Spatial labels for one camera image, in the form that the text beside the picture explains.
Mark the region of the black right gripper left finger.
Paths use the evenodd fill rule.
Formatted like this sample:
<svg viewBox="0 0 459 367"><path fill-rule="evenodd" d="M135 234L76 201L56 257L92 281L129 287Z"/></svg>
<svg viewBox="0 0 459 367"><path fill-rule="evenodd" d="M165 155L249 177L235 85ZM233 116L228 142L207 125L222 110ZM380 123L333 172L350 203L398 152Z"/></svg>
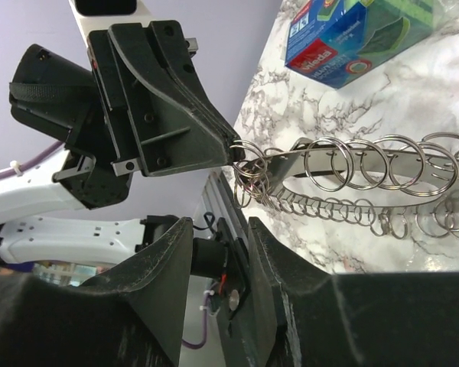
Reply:
<svg viewBox="0 0 459 367"><path fill-rule="evenodd" d="M184 217L79 287L0 275L0 366L176 366L192 241Z"/></svg>

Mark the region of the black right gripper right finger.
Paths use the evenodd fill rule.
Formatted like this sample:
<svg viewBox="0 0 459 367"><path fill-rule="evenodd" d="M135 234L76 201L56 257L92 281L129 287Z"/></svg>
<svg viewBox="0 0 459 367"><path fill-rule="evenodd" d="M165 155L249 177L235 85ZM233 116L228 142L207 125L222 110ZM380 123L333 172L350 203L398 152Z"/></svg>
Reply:
<svg viewBox="0 0 459 367"><path fill-rule="evenodd" d="M329 274L249 221L260 366L459 366L459 272Z"/></svg>

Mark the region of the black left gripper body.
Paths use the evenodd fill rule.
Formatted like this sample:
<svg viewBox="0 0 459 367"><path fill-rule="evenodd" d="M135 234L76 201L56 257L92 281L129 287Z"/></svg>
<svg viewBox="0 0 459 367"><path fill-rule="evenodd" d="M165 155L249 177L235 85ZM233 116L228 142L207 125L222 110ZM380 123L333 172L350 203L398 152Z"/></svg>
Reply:
<svg viewBox="0 0 459 367"><path fill-rule="evenodd" d="M199 168L199 79L178 21L113 24L87 37L118 162L145 177Z"/></svg>

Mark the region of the steel key ring organiser disc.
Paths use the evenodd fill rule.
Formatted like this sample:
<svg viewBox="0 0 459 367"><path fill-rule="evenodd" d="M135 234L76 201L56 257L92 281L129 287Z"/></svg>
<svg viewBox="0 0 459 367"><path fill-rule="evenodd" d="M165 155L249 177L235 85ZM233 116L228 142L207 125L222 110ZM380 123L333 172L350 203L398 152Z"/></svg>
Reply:
<svg viewBox="0 0 459 367"><path fill-rule="evenodd" d="M378 237L459 240L459 133L414 140L300 138L284 151L237 140L234 197L280 213L362 226Z"/></svg>

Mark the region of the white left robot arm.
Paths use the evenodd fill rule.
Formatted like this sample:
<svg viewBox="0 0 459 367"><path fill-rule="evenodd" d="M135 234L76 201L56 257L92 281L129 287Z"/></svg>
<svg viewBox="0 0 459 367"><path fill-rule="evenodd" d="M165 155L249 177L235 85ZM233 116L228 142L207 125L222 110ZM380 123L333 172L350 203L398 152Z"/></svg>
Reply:
<svg viewBox="0 0 459 367"><path fill-rule="evenodd" d="M140 1L73 1L86 47L82 67L40 44L19 60L8 86L12 118L54 139L39 158L0 171L0 257L115 264L140 223L68 222L44 234L50 212L123 202L132 177L166 177L244 158L238 133L208 98L192 58L197 42L178 21Z"/></svg>

